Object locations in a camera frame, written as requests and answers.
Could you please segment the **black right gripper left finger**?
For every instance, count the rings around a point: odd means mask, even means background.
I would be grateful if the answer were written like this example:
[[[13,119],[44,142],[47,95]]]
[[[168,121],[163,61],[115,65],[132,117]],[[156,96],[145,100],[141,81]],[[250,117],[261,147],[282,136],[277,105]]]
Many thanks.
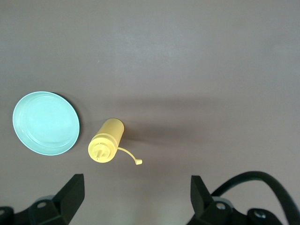
[[[69,225],[84,201],[84,175],[75,174],[52,198],[42,199],[15,213],[0,207],[0,225]]]

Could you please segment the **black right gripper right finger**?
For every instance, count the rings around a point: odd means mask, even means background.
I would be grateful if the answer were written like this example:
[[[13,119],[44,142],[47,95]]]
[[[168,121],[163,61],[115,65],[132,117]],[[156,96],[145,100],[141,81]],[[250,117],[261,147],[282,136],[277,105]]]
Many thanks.
[[[191,176],[190,199],[194,215],[186,225],[283,225],[268,210],[238,212],[229,200],[212,196],[200,176]]]

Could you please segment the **yellow squeeze bottle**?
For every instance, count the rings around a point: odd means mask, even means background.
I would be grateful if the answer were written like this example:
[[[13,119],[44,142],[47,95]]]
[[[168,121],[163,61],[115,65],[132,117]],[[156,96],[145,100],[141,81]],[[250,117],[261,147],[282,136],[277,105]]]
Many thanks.
[[[98,163],[107,163],[115,157],[117,151],[123,151],[136,165],[141,165],[143,163],[141,159],[135,158],[131,152],[119,146],[124,130],[121,120],[116,118],[106,120],[88,145],[90,158]]]

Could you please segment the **mint green plate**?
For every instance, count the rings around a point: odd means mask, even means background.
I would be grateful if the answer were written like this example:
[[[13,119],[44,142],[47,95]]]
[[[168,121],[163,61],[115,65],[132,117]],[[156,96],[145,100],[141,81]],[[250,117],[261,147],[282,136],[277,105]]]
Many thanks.
[[[12,115],[14,131],[31,151],[56,156],[69,151],[80,134],[79,117],[63,97],[36,91],[22,97]]]

